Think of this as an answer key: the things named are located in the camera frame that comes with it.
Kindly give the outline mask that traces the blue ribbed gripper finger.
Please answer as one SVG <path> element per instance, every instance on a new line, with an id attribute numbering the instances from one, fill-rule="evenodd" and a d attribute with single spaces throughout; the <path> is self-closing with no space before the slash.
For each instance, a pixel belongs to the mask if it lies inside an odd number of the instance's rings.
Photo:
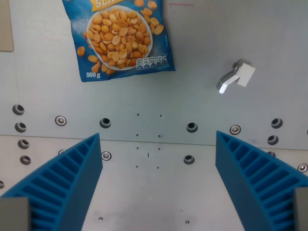
<path id="1" fill-rule="evenodd" d="M 34 170 L 1 197 L 29 200 L 32 231 L 79 231 L 102 169 L 96 133 Z"/>
<path id="2" fill-rule="evenodd" d="M 293 197 L 308 178 L 240 139 L 216 132 L 216 168 L 246 231 L 294 231 Z"/>

